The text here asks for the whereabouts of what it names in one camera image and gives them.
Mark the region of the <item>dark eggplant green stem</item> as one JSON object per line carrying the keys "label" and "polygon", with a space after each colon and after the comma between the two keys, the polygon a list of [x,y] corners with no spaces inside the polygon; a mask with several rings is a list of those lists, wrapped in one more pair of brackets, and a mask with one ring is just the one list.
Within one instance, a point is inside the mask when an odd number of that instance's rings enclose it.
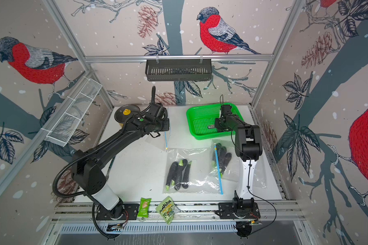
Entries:
{"label": "dark eggplant green stem", "polygon": [[232,153],[228,152],[227,147],[221,143],[217,143],[213,146],[211,167],[212,170],[217,170],[219,167],[220,177],[223,177],[226,172],[229,163],[232,160]]}

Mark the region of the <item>small clear zip-top bag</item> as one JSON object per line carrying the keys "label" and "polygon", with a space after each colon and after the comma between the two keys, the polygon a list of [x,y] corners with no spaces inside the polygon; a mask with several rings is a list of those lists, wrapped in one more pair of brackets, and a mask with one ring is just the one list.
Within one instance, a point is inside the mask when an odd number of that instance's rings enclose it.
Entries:
{"label": "small clear zip-top bag", "polygon": [[[226,172],[224,173],[223,177],[221,177],[221,179],[222,180],[227,180],[227,181],[238,182],[241,158],[236,156],[235,147],[234,147],[233,143],[231,141],[227,141],[227,140],[214,139],[214,140],[212,140],[212,146],[211,146],[212,153],[213,153],[213,146],[217,143],[221,143],[223,146],[227,147],[228,152],[232,153],[232,160],[229,163],[228,168],[227,168]],[[216,177],[217,179],[219,179],[217,177],[217,174],[218,174],[218,170],[216,170],[216,171],[212,170],[212,167],[211,167],[210,176]],[[260,160],[257,162],[257,164],[255,166],[253,185],[254,185],[254,187],[258,187],[258,188],[263,188],[263,189],[267,188],[267,179],[266,179],[266,175],[265,175],[265,167],[260,162]]]}

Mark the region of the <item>large clear zip-top bag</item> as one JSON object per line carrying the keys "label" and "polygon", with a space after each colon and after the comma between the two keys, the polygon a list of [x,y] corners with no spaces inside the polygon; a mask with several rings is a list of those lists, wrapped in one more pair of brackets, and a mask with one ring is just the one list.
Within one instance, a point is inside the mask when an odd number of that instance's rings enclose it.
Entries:
{"label": "large clear zip-top bag", "polygon": [[[220,178],[210,176],[211,171],[211,148],[197,149],[179,149],[170,148],[167,150],[167,164],[165,177],[163,180],[164,194],[221,194]],[[165,190],[167,174],[171,164],[175,161],[179,162],[182,159],[191,161],[191,169],[189,175],[190,186],[188,189],[181,188],[175,191],[171,188],[168,192]]]}

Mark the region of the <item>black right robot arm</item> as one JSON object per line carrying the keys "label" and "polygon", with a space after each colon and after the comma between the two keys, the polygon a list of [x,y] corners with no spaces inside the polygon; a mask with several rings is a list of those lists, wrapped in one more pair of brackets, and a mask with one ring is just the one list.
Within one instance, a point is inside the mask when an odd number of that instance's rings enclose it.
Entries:
{"label": "black right robot arm", "polygon": [[240,158],[238,187],[231,202],[219,203],[216,214],[221,219],[261,218],[258,204],[253,193],[255,168],[263,153],[261,130],[258,125],[250,125],[239,115],[232,113],[232,106],[222,104],[220,117],[215,119],[218,130],[231,133],[231,140],[236,156]]}

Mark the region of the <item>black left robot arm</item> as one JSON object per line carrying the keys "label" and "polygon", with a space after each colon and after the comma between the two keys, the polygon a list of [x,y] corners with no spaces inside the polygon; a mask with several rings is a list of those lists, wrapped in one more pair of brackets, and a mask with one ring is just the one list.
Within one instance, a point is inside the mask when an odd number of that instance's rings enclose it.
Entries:
{"label": "black left robot arm", "polygon": [[[96,147],[83,152],[78,150],[68,163],[54,178],[52,183],[53,194],[67,199],[76,196],[87,196],[93,201],[92,220],[97,231],[107,238],[115,240],[117,235],[105,233],[97,224],[96,207],[107,212],[110,218],[118,220],[123,214],[129,215],[120,197],[115,194],[107,184],[103,169],[117,154],[131,143],[150,135],[152,138],[160,137],[161,132],[169,130],[169,117],[167,109],[162,103],[155,101],[156,87],[152,87],[151,101],[148,107],[141,112],[131,115],[123,123],[122,128],[113,136]],[[82,191],[73,194],[64,194],[59,190],[58,183],[61,176],[71,171],[72,179],[82,188]]]}

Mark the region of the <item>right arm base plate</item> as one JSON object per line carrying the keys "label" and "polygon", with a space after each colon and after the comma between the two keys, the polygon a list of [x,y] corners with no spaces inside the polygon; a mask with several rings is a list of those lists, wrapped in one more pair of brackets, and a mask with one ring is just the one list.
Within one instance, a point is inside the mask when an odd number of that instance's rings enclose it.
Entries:
{"label": "right arm base plate", "polygon": [[258,204],[254,200],[244,200],[241,206],[233,202],[218,204],[215,214],[221,219],[260,219]]}

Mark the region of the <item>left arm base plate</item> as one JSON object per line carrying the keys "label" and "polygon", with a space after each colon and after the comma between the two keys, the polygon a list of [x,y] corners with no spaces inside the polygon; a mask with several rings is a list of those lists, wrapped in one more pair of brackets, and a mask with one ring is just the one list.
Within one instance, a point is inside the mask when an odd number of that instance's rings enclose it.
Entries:
{"label": "left arm base plate", "polygon": [[112,210],[107,210],[104,206],[98,207],[96,220],[136,220],[140,204],[119,202]]}

